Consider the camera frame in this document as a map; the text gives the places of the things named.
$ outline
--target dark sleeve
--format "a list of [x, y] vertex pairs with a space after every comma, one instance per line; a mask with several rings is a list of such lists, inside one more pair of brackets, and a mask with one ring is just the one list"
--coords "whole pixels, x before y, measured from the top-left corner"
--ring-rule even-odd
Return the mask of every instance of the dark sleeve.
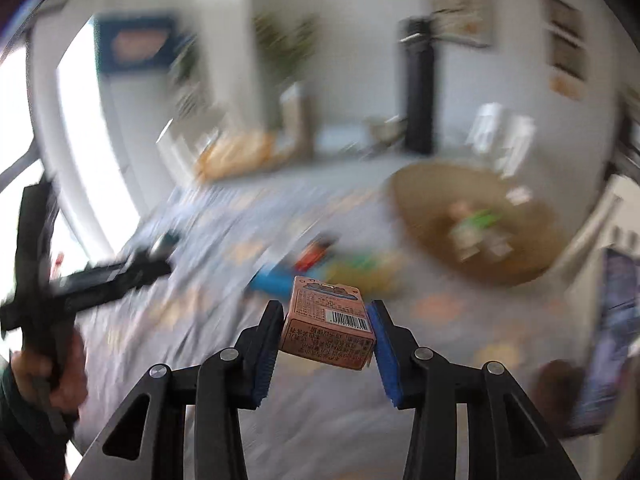
[[0, 431], [33, 480], [62, 480], [66, 443], [74, 417], [65, 417], [67, 433], [56, 435], [46, 413], [27, 403], [15, 384], [11, 367], [0, 380]]

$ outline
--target patterned bedspread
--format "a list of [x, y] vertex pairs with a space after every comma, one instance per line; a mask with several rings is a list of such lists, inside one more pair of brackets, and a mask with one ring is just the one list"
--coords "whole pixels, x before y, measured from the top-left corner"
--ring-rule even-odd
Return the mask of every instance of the patterned bedspread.
[[[174, 273], [79, 319], [89, 379], [76, 429], [82, 451], [151, 365], [200, 364], [256, 324], [268, 298], [246, 286], [262, 259], [302, 248], [323, 230], [340, 234], [343, 248], [399, 255], [402, 293], [383, 298], [386, 306], [396, 324], [450, 362], [500, 360], [527, 389], [541, 364], [575, 355], [561, 294], [543, 283], [507, 290], [465, 282], [404, 238], [385, 189], [177, 191], [124, 250], [169, 229], [182, 234]], [[354, 372], [281, 352], [269, 396], [256, 412], [240, 415], [249, 478], [402, 478], [412, 418], [385, 397], [375, 361]], [[458, 471], [466, 478], [463, 416], [459, 425]], [[191, 408], [187, 428], [185, 478], [193, 478]]]

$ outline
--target triangular cutout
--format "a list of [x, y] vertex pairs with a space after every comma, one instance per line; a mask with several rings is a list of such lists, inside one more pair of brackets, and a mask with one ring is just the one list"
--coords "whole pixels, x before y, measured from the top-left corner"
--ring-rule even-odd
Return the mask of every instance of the triangular cutout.
[[142, 433], [145, 429], [149, 402], [148, 395], [140, 395], [133, 401], [127, 413], [120, 419], [107, 442], [102, 446], [102, 452], [105, 455], [117, 456], [126, 460], [136, 460], [140, 456]]
[[511, 452], [514, 457], [528, 456], [545, 450], [542, 435], [512, 394], [504, 396], [504, 409], [511, 437]]

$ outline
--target brown round basket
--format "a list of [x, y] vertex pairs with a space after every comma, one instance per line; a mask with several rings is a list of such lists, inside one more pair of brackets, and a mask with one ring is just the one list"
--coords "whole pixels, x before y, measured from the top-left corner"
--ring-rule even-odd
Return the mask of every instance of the brown round basket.
[[[490, 285], [519, 285], [541, 276], [566, 239], [553, 211], [539, 200], [513, 205], [506, 195], [516, 183], [489, 170], [442, 162], [419, 162], [391, 177], [391, 194], [408, 233], [431, 256], [464, 276]], [[511, 234], [513, 252], [501, 262], [481, 253], [460, 262], [449, 237], [449, 207], [458, 200], [488, 208]]]

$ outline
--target box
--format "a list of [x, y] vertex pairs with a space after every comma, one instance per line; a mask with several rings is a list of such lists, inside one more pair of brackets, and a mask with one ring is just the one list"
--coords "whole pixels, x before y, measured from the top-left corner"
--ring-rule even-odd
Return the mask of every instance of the box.
[[369, 362], [376, 336], [357, 288], [296, 276], [280, 350], [351, 370]]

